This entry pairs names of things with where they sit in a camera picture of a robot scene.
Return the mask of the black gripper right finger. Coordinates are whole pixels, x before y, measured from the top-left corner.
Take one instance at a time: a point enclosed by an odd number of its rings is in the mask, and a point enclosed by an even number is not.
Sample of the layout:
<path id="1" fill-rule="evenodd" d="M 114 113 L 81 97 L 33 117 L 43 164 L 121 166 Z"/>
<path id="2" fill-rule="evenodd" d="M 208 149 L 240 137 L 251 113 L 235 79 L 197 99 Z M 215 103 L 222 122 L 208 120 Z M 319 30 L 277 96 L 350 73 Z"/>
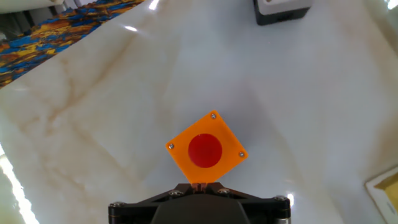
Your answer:
<path id="1" fill-rule="evenodd" d="M 209 196 L 200 206 L 200 217 L 209 218 L 209 223 L 291 223 L 290 200 L 286 196 L 260 198 L 219 182 L 199 184 L 198 192 Z"/>

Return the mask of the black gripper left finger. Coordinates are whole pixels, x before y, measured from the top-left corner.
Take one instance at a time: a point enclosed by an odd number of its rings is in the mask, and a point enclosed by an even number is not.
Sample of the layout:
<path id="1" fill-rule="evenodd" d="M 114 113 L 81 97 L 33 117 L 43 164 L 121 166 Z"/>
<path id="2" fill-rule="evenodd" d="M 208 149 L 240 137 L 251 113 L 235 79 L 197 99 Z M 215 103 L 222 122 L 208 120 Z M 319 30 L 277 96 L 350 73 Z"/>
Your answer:
<path id="1" fill-rule="evenodd" d="M 137 203 L 112 202 L 108 206 L 108 223 L 150 223 L 157 209 L 165 202 L 194 194 L 199 184 L 178 184 L 151 198 Z"/>

